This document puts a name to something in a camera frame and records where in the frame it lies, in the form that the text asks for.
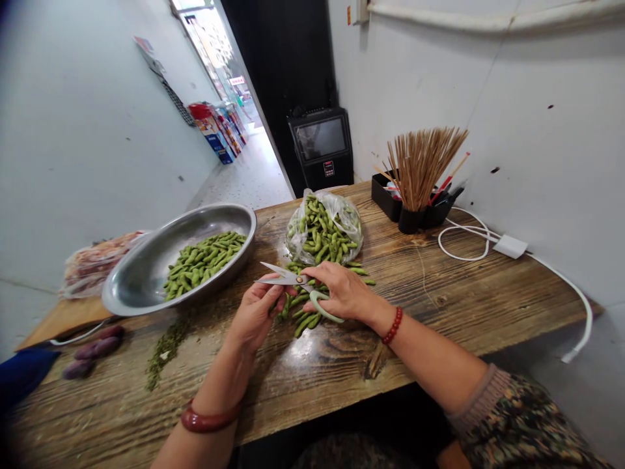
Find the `red pen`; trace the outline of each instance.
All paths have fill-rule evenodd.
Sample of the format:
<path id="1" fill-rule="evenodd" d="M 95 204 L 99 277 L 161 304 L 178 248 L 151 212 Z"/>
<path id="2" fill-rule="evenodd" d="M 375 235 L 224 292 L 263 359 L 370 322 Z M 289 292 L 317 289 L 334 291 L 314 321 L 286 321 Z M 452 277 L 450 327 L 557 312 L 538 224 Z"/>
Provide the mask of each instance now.
<path id="1" fill-rule="evenodd" d="M 436 201 L 438 196 L 441 195 L 441 192 L 443 192 L 445 190 L 445 188 L 447 187 L 449 182 L 456 175 L 456 173 L 458 172 L 460 167 L 464 164 L 464 162 L 467 160 L 467 158 L 469 157 L 470 154 L 471 153 L 466 152 L 466 154 L 464 155 L 464 158 L 462 158 L 462 161 L 458 164 L 458 166 L 456 166 L 456 169 L 454 169 L 454 171 L 447 177 L 447 179 L 445 179 L 445 182 L 443 183 L 441 188 L 438 190 L 438 192 L 434 194 L 433 198 L 430 199 L 430 201 L 428 202 L 428 205 L 432 205 L 434 203 L 434 201 Z"/>

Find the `scissor blade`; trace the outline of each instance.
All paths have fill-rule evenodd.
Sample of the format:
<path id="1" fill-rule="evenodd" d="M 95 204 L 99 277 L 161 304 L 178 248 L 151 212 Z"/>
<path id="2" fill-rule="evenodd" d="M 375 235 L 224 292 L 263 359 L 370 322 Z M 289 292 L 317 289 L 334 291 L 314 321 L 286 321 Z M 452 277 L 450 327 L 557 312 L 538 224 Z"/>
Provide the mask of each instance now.
<path id="1" fill-rule="evenodd" d="M 293 272 L 291 272 L 290 270 L 287 270 L 287 269 L 283 269 L 282 267 L 278 267 L 278 266 L 275 266 L 273 264 L 264 263 L 262 261 L 261 261 L 261 264 L 263 264 L 266 268 L 273 270 L 277 274 L 282 275 L 283 277 L 287 277 L 287 278 L 288 277 L 293 277 L 293 278 L 296 277 L 296 275 Z"/>
<path id="2" fill-rule="evenodd" d="M 258 279 L 257 283 L 268 283 L 270 285 L 297 285 L 298 281 L 294 278 L 283 278 L 283 279 Z"/>

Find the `woman's left hand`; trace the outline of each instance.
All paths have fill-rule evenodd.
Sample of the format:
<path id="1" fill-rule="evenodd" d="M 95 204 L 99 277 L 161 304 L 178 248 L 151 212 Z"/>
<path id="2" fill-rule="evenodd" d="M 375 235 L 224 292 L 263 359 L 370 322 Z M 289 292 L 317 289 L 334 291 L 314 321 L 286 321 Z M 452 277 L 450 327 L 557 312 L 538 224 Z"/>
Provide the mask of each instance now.
<path id="1" fill-rule="evenodd" d="M 261 279 L 279 277 L 279 274 L 267 274 Z M 236 345 L 243 347 L 251 354 L 255 354 L 265 342 L 273 318 L 285 306 L 285 293 L 297 295 L 292 286 L 284 287 L 283 285 L 254 282 L 243 294 L 241 306 L 239 306 L 232 320 L 227 340 L 234 341 Z M 278 300 L 277 305 L 272 311 L 269 311 L 276 300 Z"/>

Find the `meat in plastic bag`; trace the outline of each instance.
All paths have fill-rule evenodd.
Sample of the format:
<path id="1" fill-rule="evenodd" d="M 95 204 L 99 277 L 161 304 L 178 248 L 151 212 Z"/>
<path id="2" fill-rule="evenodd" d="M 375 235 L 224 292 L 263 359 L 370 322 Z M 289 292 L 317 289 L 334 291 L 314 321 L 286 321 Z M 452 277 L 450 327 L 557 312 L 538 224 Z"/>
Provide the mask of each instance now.
<path id="1" fill-rule="evenodd" d="M 102 293 L 102 284 L 125 254 L 141 243 L 147 231 L 134 231 L 118 238 L 83 248 L 65 261 L 65 276 L 59 295 L 87 298 Z"/>
<path id="2" fill-rule="evenodd" d="M 327 220 L 333 220 L 335 227 L 342 231 L 335 238 L 347 239 L 349 242 L 339 242 L 337 243 L 339 247 L 341 244 L 347 247 L 347 252 L 344 251 L 338 255 L 334 255 L 334 259 L 339 258 L 339 262 L 341 264 L 352 261 L 356 258 L 360 249 L 363 245 L 363 230 L 362 230 L 362 222 L 360 219 L 360 214 L 358 213 L 358 209 L 356 209 L 355 205 L 345 197 L 340 195 L 333 194 L 331 192 L 327 192 L 324 190 L 319 190 L 315 193 L 310 189 L 306 189 L 304 191 L 304 198 L 299 205 L 299 208 L 293 213 L 293 216 L 288 222 L 287 233 L 286 233 L 286 247 L 288 248 L 291 259 L 293 261 L 301 262 L 309 265 L 317 265 L 317 258 L 319 257 L 319 251 L 316 253 L 310 252 L 314 248 L 312 246 L 306 246 L 306 243 L 311 240 L 311 233 L 309 232 L 311 222 L 308 218 L 309 215 L 314 217 L 321 215 L 320 213 L 314 212 L 311 210 L 309 206 L 309 195 L 313 194 L 319 202 L 321 202 L 324 206 L 325 212 L 327 213 L 327 217 L 324 218 L 324 223 L 327 224 Z M 302 219 L 306 218 L 304 230 L 301 230 Z M 331 243 L 327 243 L 330 240 L 327 239 L 328 231 L 331 229 L 322 230 L 323 233 L 323 244 L 322 244 L 322 255 L 320 257 L 320 262 L 323 261 L 327 254 L 330 253 L 330 259 L 333 259 L 331 252 Z"/>

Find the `black utensil holder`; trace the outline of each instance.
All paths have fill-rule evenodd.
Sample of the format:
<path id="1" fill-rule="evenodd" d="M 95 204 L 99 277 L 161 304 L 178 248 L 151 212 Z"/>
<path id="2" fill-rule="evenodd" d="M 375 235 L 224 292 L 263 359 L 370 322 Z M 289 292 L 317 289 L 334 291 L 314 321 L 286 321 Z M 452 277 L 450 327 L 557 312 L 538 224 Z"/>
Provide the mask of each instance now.
<path id="1" fill-rule="evenodd" d="M 387 174 L 391 177 L 395 177 L 392 171 L 387 172 Z M 373 175 L 371 178 L 371 198 L 391 221 L 397 223 L 403 204 L 402 201 L 393 199 L 391 193 L 385 189 L 387 182 L 388 179 L 383 175 Z"/>
<path id="2" fill-rule="evenodd" d="M 399 215 L 399 231 L 405 235 L 414 235 L 417 230 L 421 228 L 421 222 L 424 215 L 425 210 L 421 210 L 420 212 L 411 212 L 403 206 L 402 212 Z"/>
<path id="3" fill-rule="evenodd" d="M 436 206 L 428 206 L 425 209 L 419 228 L 429 229 L 442 225 L 453 206 L 454 203 L 452 201 L 446 201 Z"/>

